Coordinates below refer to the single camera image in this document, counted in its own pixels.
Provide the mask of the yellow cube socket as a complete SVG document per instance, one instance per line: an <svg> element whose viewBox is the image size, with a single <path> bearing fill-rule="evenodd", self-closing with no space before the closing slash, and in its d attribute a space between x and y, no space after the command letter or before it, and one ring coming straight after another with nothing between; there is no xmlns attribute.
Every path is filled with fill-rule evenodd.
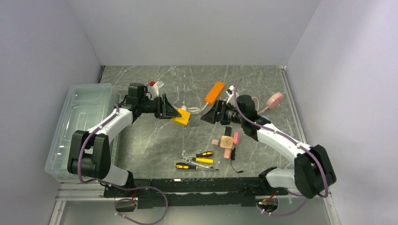
<svg viewBox="0 0 398 225"><path fill-rule="evenodd" d="M177 111L180 113L180 117L172 118L171 121L186 126L190 120L191 113L183 108L177 108Z"/></svg>

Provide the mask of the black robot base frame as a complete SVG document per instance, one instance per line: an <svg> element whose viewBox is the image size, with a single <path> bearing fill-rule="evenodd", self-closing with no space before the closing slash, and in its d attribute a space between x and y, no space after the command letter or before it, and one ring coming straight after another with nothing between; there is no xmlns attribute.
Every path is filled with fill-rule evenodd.
<svg viewBox="0 0 398 225"><path fill-rule="evenodd" d="M165 205L240 205L254 207L261 198L286 196L284 188L274 188L259 177L132 179L137 191L105 187L105 198L138 199L138 209Z"/></svg>

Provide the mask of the round pink power socket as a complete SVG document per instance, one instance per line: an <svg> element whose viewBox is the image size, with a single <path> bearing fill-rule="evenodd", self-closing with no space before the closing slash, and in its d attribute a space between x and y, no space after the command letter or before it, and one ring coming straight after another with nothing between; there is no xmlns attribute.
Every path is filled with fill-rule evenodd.
<svg viewBox="0 0 398 225"><path fill-rule="evenodd" d="M283 101L283 99L284 95L280 92L277 92L268 99L266 106L268 109L273 109L277 107Z"/></svg>

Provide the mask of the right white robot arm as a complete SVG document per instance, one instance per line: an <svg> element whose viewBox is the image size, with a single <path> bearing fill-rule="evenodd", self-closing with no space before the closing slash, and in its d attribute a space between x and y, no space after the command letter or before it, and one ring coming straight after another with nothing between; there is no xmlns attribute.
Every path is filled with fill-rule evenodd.
<svg viewBox="0 0 398 225"><path fill-rule="evenodd" d="M326 149L302 143L278 129L258 114L251 96L241 95L234 101L235 105L216 100L201 120L211 124L239 124L248 137L276 150L293 165L293 169L271 167L260 173L259 190L269 195L276 188L287 188L308 199L327 197L337 178Z"/></svg>

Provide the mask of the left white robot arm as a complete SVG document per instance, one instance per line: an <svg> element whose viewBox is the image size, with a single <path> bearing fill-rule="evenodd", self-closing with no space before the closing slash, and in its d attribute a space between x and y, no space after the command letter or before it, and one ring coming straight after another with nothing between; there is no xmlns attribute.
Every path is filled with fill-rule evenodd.
<svg viewBox="0 0 398 225"><path fill-rule="evenodd" d="M116 187L124 197L134 193L133 173L111 163L110 142L141 114L153 114L157 119L181 117L170 104L165 94L149 98L148 87L131 83L128 93L113 112L103 121L88 130L77 130L71 138L67 170L75 174L81 183L99 181Z"/></svg>

